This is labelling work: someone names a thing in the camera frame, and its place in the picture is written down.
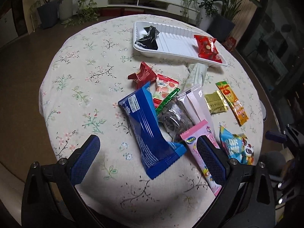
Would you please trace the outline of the light blue cartoon packet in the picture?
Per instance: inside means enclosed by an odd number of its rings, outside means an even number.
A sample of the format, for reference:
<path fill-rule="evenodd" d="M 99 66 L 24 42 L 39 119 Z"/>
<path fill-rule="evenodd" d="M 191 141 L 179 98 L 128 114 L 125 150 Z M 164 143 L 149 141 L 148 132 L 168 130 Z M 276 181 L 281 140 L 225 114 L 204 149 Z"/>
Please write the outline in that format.
<path fill-rule="evenodd" d="M 219 138 L 229 158 L 235 158 L 241 164 L 253 165 L 254 147 L 245 134 L 232 134 L 220 126 Z"/>

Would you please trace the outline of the orange yellow snack bar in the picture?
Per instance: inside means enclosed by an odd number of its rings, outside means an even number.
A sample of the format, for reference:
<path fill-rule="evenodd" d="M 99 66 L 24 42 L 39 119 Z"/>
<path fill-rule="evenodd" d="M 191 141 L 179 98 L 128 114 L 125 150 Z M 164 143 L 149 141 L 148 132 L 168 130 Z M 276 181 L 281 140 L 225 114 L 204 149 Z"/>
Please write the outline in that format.
<path fill-rule="evenodd" d="M 232 109 L 232 112 L 235 115 L 239 125 L 240 126 L 244 125 L 244 123 L 248 121 L 248 116 L 245 112 L 244 107 L 240 103 L 239 99 L 233 92 L 230 85 L 226 81 L 217 82 L 215 85 L 226 99 L 228 105 L 230 106 L 230 109 Z"/>

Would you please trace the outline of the gold snack packet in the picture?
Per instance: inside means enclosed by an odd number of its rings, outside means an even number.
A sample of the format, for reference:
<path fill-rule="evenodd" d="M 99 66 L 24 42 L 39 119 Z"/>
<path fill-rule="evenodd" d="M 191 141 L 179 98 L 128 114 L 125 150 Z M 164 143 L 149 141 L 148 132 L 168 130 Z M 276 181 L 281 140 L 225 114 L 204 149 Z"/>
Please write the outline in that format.
<path fill-rule="evenodd" d="M 220 91 L 215 91 L 212 94 L 205 94 L 204 97 L 210 114 L 228 111 L 229 105 Z"/>

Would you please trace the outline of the pale pink snack packet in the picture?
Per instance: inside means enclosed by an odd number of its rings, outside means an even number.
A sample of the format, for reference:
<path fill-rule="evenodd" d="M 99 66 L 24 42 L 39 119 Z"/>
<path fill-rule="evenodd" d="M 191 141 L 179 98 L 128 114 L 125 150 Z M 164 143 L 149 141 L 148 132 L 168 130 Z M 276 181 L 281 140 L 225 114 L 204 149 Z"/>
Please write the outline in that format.
<path fill-rule="evenodd" d="M 212 135 L 215 137 L 212 117 L 203 94 L 202 86 L 197 84 L 191 87 L 187 91 L 181 93 L 177 99 L 183 104 L 194 125 L 206 120 L 211 129 Z"/>

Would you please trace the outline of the blue cookie packet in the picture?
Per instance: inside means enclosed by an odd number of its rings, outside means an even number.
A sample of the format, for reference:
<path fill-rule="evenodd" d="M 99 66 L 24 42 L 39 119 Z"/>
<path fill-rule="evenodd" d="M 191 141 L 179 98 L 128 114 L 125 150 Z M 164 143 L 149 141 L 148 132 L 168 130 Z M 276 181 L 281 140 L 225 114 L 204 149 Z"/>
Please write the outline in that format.
<path fill-rule="evenodd" d="M 125 112 L 140 148 L 146 174 L 155 179 L 187 151 L 183 144 L 168 142 L 159 128 L 150 82 L 118 102 Z"/>

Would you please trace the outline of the white green snack packet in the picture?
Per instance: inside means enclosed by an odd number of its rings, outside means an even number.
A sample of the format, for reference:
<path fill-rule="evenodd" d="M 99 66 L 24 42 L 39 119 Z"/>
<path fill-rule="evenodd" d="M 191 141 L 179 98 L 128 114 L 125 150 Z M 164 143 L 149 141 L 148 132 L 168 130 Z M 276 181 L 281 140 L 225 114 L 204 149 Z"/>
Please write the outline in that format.
<path fill-rule="evenodd" d="M 206 79 L 208 66 L 202 63 L 191 63 L 188 65 L 189 75 L 185 81 L 184 91 L 194 87 L 203 86 Z"/>

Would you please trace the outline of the green-edged seed packet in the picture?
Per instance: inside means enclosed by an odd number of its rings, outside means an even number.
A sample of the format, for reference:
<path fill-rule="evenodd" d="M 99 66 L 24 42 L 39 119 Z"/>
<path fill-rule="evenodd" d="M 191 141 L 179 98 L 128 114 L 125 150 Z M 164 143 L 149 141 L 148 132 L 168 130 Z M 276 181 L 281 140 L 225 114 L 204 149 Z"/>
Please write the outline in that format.
<path fill-rule="evenodd" d="M 175 88 L 156 108 L 157 119 L 173 142 L 181 142 L 181 134 L 194 126 L 183 103 L 178 100 L 179 91 L 179 88 Z"/>

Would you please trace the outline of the strawberry candy packet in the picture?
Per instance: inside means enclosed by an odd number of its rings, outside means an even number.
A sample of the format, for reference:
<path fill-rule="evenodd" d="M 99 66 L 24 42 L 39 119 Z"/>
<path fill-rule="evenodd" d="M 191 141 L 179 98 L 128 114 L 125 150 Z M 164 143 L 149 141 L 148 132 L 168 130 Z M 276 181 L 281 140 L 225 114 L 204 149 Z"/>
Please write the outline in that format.
<path fill-rule="evenodd" d="M 178 86 L 178 81 L 158 74 L 156 79 L 156 90 L 153 94 L 153 103 L 155 108 L 157 108 L 175 88 L 178 88 Z"/>

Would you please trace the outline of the red snack packet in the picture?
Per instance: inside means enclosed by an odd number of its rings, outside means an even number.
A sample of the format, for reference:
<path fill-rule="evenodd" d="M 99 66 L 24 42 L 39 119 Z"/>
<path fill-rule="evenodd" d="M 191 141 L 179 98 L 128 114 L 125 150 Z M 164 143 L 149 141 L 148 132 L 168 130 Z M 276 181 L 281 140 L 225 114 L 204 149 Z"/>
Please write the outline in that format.
<path fill-rule="evenodd" d="M 139 70 L 136 73 L 130 74 L 127 79 L 133 80 L 136 83 L 137 89 L 140 89 L 148 82 L 156 81 L 157 75 L 145 62 L 141 62 Z"/>
<path fill-rule="evenodd" d="M 203 59 L 211 60 L 217 63 L 223 63 L 217 48 L 216 39 L 209 36 L 194 35 L 198 45 L 198 56 Z"/>

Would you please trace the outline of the red bag on floor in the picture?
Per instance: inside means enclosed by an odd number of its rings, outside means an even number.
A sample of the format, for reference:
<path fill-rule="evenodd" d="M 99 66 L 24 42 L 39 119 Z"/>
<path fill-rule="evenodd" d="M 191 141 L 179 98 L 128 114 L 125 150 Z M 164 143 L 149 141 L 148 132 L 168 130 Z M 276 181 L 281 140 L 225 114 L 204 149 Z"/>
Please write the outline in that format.
<path fill-rule="evenodd" d="M 235 46 L 237 44 L 237 40 L 230 36 L 227 38 L 227 40 L 223 43 L 223 46 L 229 51 L 232 52 L 235 49 Z"/>

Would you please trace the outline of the large dark pot plant right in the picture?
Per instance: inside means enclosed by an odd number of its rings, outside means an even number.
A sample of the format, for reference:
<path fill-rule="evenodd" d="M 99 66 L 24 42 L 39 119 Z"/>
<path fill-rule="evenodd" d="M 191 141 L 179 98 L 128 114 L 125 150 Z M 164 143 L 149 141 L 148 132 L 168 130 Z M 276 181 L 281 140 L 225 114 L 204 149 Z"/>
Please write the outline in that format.
<path fill-rule="evenodd" d="M 221 11 L 218 13 L 210 24 L 207 33 L 217 39 L 218 42 L 226 41 L 228 35 L 235 27 L 233 19 L 241 11 L 241 3 L 244 0 L 212 0 L 212 3 L 221 3 Z M 248 0 L 256 7 L 261 4 L 258 0 Z"/>

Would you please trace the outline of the white plastic tray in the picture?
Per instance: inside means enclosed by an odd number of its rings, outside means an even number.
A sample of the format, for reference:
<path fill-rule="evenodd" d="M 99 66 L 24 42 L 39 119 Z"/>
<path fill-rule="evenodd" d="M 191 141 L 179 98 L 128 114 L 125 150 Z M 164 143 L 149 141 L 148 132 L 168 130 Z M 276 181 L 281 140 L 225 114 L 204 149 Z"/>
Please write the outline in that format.
<path fill-rule="evenodd" d="M 145 28 L 149 26 L 153 26 L 159 31 L 158 36 L 156 36 L 157 50 L 145 49 L 135 43 L 147 35 Z M 151 58 L 202 63 L 214 67 L 226 67 L 228 65 L 222 55 L 219 56 L 222 63 L 200 58 L 198 56 L 198 44 L 194 35 L 196 35 L 196 32 L 191 29 L 161 23 L 136 21 L 133 23 L 133 48 L 142 55 Z"/>

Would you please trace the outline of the white plant pot left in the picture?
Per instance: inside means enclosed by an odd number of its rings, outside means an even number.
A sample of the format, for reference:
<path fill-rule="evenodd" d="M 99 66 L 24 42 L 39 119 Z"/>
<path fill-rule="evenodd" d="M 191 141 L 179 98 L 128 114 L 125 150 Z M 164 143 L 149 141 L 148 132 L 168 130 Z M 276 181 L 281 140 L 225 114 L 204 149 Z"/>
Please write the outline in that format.
<path fill-rule="evenodd" d="M 73 0 L 61 0 L 59 2 L 59 19 L 64 22 L 73 16 Z"/>

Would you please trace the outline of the small green plant right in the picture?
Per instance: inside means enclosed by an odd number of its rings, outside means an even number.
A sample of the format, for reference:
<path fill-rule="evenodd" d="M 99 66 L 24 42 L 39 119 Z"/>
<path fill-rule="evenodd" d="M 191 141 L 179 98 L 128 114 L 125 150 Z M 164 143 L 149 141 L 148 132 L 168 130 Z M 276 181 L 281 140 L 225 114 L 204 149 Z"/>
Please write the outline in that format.
<path fill-rule="evenodd" d="M 181 0 L 182 17 L 185 22 L 190 21 L 190 9 L 195 12 L 195 25 L 198 27 L 203 19 L 202 12 L 205 16 L 214 17 L 218 14 L 217 8 L 212 0 Z"/>

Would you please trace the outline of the white tv console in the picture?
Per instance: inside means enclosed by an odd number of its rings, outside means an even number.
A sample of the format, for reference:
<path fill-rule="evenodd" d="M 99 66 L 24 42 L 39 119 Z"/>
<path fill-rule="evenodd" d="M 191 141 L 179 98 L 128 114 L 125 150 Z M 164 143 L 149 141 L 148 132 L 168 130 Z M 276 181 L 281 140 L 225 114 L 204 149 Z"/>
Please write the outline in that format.
<path fill-rule="evenodd" d="M 166 12 L 182 17 L 181 4 L 168 0 L 94 0 L 98 8 L 122 7 L 133 9 L 149 9 L 153 11 Z M 195 12 L 190 9 L 190 21 L 195 21 Z"/>

